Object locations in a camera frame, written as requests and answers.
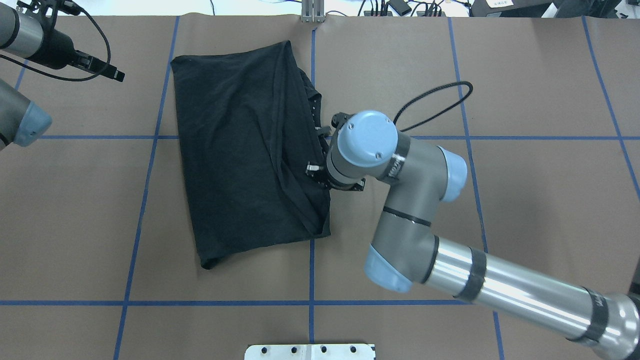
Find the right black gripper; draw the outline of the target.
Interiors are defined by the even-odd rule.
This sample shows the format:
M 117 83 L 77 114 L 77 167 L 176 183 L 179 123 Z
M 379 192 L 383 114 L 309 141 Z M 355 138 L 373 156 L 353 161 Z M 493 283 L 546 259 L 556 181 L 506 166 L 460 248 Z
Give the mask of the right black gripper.
M 338 112 L 331 117 L 330 126 L 316 127 L 315 132 L 324 141 L 322 165 L 306 165 L 307 176 L 322 176 L 323 182 L 331 189 L 338 191 L 363 191 L 365 179 L 357 177 L 358 171 L 339 150 L 338 136 L 342 127 L 352 117 L 352 114 Z

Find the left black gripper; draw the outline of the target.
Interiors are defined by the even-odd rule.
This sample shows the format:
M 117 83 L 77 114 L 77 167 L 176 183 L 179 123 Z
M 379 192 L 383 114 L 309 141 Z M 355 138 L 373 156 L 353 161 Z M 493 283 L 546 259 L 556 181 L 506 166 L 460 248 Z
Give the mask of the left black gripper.
M 120 83 L 126 76 L 112 64 L 93 61 L 91 55 L 75 49 L 73 40 L 68 35 L 55 29 L 43 33 L 41 44 L 35 52 L 35 63 L 50 69 L 73 66 Z

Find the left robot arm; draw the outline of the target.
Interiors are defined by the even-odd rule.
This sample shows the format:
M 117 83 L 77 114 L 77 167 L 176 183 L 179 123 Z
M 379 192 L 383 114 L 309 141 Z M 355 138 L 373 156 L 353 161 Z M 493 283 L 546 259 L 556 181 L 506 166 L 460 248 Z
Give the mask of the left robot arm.
M 73 39 L 57 29 L 58 16 L 84 15 L 106 48 L 106 60 L 78 50 Z M 109 40 L 96 19 L 74 0 L 19 0 L 0 9 L 1 59 L 53 80 L 80 83 L 99 76 L 123 82 L 126 75 L 112 64 Z M 28 147 L 48 130 L 53 119 L 39 105 L 5 80 L 0 87 L 2 150 Z

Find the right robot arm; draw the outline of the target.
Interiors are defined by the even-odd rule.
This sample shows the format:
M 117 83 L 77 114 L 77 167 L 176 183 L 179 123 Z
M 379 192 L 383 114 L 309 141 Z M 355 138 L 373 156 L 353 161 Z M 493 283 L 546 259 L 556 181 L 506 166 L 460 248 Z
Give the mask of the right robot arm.
M 364 271 L 378 286 L 407 293 L 423 284 L 589 347 L 604 360 L 639 358 L 639 298 L 601 292 L 528 269 L 434 233 L 441 203 L 467 181 L 457 153 L 399 130 L 379 111 L 337 112 L 322 165 L 309 165 L 330 189 L 361 191 L 366 177 L 390 188 Z

